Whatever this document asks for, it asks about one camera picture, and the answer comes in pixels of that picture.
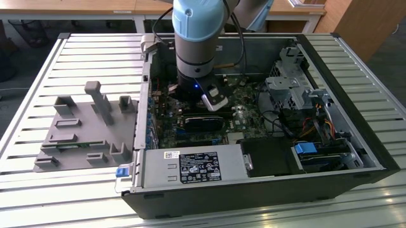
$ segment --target metal slatted table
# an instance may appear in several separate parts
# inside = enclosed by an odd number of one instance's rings
[[[406,222],[406,111],[343,41],[329,34],[307,38],[403,169],[395,175],[331,200],[143,220],[115,192],[115,168],[32,173],[57,95],[87,102],[83,85],[99,80],[109,100],[122,95],[139,97],[140,36],[72,34],[56,41],[0,141],[0,227],[325,228]],[[122,184],[131,185],[128,180]]]

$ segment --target table leg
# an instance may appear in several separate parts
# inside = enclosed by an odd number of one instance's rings
[[[15,51],[19,50],[19,47],[15,45],[11,38],[5,36],[4,24],[0,20],[0,49],[5,52],[5,55],[9,56]]]
[[[303,28],[303,33],[314,33],[315,28],[318,26],[318,21],[319,21],[321,15],[312,15],[306,22],[304,28]]]
[[[144,20],[146,20],[144,15],[134,16],[135,28],[138,30],[138,33],[146,33]]]

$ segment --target black cable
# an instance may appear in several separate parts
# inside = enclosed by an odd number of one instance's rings
[[[275,115],[279,115],[279,114],[280,114],[280,112],[278,112],[278,111],[275,111],[275,110],[267,110],[267,111],[262,112],[262,114],[264,114],[264,113],[272,113],[272,114],[275,114]]]
[[[163,41],[163,39],[158,36],[156,32],[155,32],[155,26],[158,24],[158,22],[164,18],[164,16],[172,11],[174,7],[171,7],[164,13],[163,15],[160,15],[160,17],[158,18],[158,20],[155,21],[154,25],[152,25],[152,33],[155,35],[155,37],[159,39],[159,41],[167,46],[167,43]]]
[[[244,63],[243,63],[243,74],[244,74],[244,71],[246,71],[246,66],[247,66],[247,52],[246,52],[246,42],[244,42],[244,39],[243,39],[243,34],[242,34],[242,27],[240,27],[240,23],[239,23],[239,20],[238,20],[238,18],[236,18],[236,16],[235,16],[235,14],[232,13],[231,14],[231,20],[232,20],[232,23],[234,23],[234,25],[235,25],[235,27],[236,27],[236,32],[238,32],[238,34],[239,34],[239,37],[240,37],[240,58],[239,58],[239,60],[235,62],[235,64],[234,65],[238,65],[240,62],[242,62],[242,58],[243,58],[243,61],[244,61]]]
[[[242,74],[244,75],[246,74],[246,68],[247,68],[247,52],[246,52],[246,42],[244,42],[244,39],[243,39],[243,34],[242,34],[242,27],[240,27],[240,22],[235,16],[235,13],[231,13],[230,14],[230,6],[227,4],[227,0],[223,0],[223,3],[224,3],[224,6],[226,6],[226,10],[227,10],[227,18],[230,17],[231,18],[231,21],[234,23],[234,26],[235,26],[235,29],[236,29],[236,32],[239,34],[239,37],[240,37],[240,57],[239,57],[239,60],[234,63],[234,65],[236,66],[240,62],[242,62],[242,59],[244,59],[244,63],[243,63],[243,69],[242,69]]]
[[[274,124],[272,124],[272,131],[271,131],[271,132],[267,132],[267,133],[271,133],[271,136],[274,135],[274,133],[275,133],[275,125],[274,125]]]
[[[263,114],[262,114],[262,118],[272,124],[272,130],[274,130],[275,126],[276,126],[283,131],[284,128],[283,128],[283,126],[280,124],[275,123],[275,121],[271,121],[268,118],[266,118],[266,116]]]

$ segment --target floor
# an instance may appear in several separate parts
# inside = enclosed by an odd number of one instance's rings
[[[45,61],[52,45],[61,32],[87,33],[126,33],[135,32],[132,21],[114,22],[111,28],[105,26],[105,21],[80,21],[79,26],[73,26],[69,21],[43,22],[51,43],[41,48],[31,48],[12,25],[4,21],[5,33],[12,38],[20,51],[11,56],[13,65],[17,67],[17,75],[11,80],[0,83],[0,137],[3,136],[25,93],[35,80],[37,72]],[[406,18],[399,24],[398,32],[386,39],[367,66],[385,83],[401,103],[406,105],[406,80],[402,80],[406,72]]]

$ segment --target power supply label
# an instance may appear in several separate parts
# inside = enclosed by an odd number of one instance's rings
[[[216,152],[180,154],[179,164],[183,184],[222,180]]]

